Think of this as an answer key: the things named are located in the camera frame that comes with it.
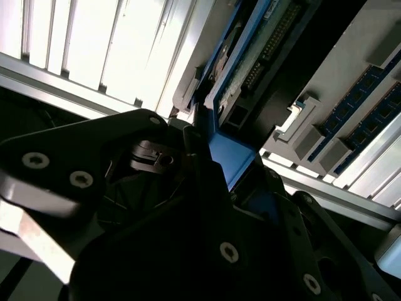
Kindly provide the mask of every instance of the blue circuit board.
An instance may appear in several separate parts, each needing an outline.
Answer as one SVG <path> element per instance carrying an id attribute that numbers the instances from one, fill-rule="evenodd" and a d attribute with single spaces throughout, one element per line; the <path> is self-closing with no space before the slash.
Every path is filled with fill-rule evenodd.
<path id="1" fill-rule="evenodd" d="M 371 141 L 401 112 L 401 83 L 396 83 L 378 105 L 363 119 L 345 139 L 353 152 L 336 168 L 336 174 L 344 169 L 368 146 Z"/>
<path id="2" fill-rule="evenodd" d="M 394 66 L 401 60 L 401 51 L 388 63 L 386 68 L 369 66 L 351 90 L 344 96 L 340 103 L 333 110 L 331 115 L 319 127 L 320 132 L 325 136 L 319 146 L 309 156 L 308 161 L 312 162 L 316 156 L 325 148 L 331 139 L 348 119 L 358 110 L 361 104 L 377 88 L 382 80 L 391 72 Z"/>

